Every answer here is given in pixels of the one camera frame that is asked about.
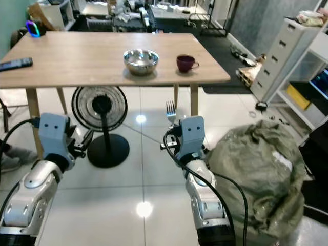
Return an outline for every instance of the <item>stainless steel bowl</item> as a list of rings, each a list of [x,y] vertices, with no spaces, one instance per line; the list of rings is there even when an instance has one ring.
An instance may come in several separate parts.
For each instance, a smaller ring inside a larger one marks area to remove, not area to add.
[[[158,60],[158,55],[150,50],[129,50],[124,53],[124,63],[134,75],[152,73]]]

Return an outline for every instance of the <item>tabletop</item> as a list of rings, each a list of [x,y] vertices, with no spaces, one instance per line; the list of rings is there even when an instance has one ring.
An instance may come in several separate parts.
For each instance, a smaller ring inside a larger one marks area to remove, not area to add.
[[[156,70],[144,77],[131,75],[123,62],[123,53],[131,49],[156,52]],[[176,65],[180,54],[195,57],[199,68],[181,74]],[[31,57],[33,66],[0,72],[0,88],[156,86],[230,80],[189,33],[47,32],[40,38],[26,34],[2,62],[24,57]]]

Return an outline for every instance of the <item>fan base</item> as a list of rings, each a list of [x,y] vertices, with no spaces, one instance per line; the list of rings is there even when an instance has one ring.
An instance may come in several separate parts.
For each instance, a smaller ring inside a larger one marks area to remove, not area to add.
[[[104,136],[93,140],[87,151],[88,159],[98,168],[112,168],[121,164],[128,157],[130,146],[128,141],[120,135],[109,134],[110,149],[105,146]]]

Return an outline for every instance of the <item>sneaker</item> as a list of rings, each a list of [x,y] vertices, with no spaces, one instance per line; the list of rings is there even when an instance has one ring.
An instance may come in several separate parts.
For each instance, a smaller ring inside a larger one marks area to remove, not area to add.
[[[21,161],[18,157],[10,158],[6,154],[3,154],[0,162],[0,172],[6,173],[19,169],[21,167]]]
[[[18,157],[22,164],[32,163],[37,160],[37,154],[35,152],[14,146],[6,152],[6,155],[11,158]]]

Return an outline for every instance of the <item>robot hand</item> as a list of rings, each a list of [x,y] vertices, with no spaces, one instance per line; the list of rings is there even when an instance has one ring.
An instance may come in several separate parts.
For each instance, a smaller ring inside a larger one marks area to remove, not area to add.
[[[77,157],[85,157],[92,140],[88,131],[81,143],[71,138],[76,126],[67,116],[45,113],[40,117],[39,138],[43,158],[11,190],[0,210],[0,245],[34,245],[43,218],[66,170]]]
[[[166,143],[168,135],[173,136],[172,142]],[[160,149],[174,149],[174,155],[171,152],[169,154],[184,169],[199,245],[235,245],[234,229],[232,221],[228,219],[227,208],[223,207],[217,194],[204,182],[207,181],[212,188],[216,187],[213,173],[200,159],[204,138],[204,119],[201,116],[192,116],[181,119],[179,125],[170,128]]]

